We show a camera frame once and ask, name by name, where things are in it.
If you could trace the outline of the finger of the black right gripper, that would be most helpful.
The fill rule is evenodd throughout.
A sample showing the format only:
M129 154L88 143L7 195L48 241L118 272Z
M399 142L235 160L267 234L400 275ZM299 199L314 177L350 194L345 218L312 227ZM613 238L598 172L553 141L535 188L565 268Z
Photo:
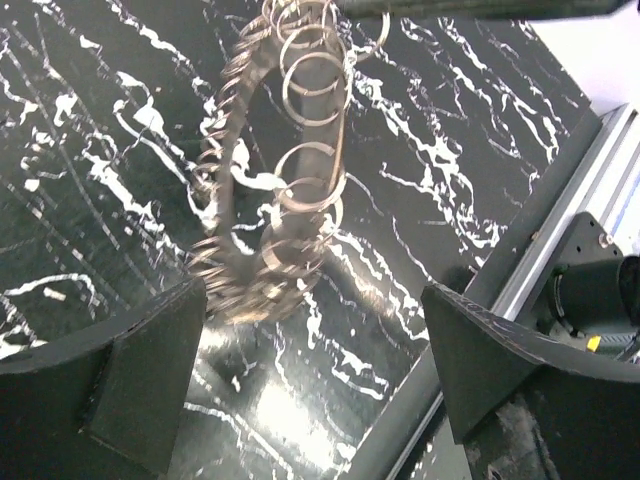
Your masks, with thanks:
M617 0L343 0L336 1L348 18L389 14L431 18L462 16L482 20L557 20L610 15L629 1Z

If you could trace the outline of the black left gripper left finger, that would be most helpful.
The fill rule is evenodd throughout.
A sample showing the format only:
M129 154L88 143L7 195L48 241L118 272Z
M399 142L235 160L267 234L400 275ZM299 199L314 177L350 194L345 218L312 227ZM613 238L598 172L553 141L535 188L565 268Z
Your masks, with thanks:
M4 479L160 479L205 319L202 280L1 362Z

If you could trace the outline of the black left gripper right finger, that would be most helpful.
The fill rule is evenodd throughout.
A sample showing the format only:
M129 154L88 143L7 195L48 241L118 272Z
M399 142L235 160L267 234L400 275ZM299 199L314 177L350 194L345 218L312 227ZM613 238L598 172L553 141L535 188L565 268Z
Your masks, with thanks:
M422 302L472 478L638 478L638 366L504 320L444 285L426 286Z

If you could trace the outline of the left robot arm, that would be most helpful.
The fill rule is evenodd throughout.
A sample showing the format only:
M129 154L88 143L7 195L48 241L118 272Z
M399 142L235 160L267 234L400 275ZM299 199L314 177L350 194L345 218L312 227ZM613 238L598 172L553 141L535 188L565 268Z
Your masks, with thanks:
M639 464L639 370L554 339L552 321L603 334L639 322L639 260L586 258L599 230L567 227L548 276L511 322L442 285L422 294L433 339L416 406L383 411L336 479L389 479L440 408L475 479L627 479ZM166 479L188 432L204 285L1 363L5 479Z

